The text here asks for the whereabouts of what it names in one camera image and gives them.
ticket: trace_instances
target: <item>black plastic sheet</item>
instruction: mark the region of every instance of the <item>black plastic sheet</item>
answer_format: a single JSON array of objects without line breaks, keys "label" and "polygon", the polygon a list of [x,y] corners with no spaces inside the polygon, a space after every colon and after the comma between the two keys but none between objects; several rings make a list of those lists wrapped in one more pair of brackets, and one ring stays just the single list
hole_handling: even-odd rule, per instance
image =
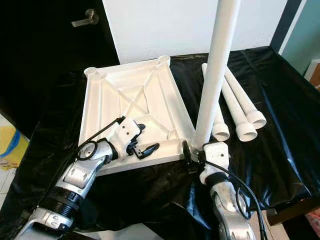
[{"label": "black plastic sheet", "polygon": [[[201,99],[201,64],[207,54],[171,58],[170,69],[195,125]],[[229,126],[229,170],[255,192],[262,208],[320,192],[320,94],[269,47],[230,53],[228,66],[263,112],[267,125],[251,142],[240,142],[223,97]],[[62,76],[52,89],[30,145],[0,212],[0,239],[8,238],[23,209],[34,208],[52,179],[73,161],[86,81]],[[208,190],[184,161],[99,176],[75,220],[78,231],[120,230],[144,223],[166,240],[218,239]]]}]

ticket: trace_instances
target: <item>door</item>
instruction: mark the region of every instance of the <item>door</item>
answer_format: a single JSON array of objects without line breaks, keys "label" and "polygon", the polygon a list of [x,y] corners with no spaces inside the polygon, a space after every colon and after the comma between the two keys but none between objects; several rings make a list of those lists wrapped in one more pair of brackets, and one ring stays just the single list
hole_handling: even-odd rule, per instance
[{"label": "door", "polygon": [[[5,2],[0,111],[30,137],[59,75],[119,60],[102,0]],[[88,17],[87,10],[94,10],[96,24],[73,27]]]}]

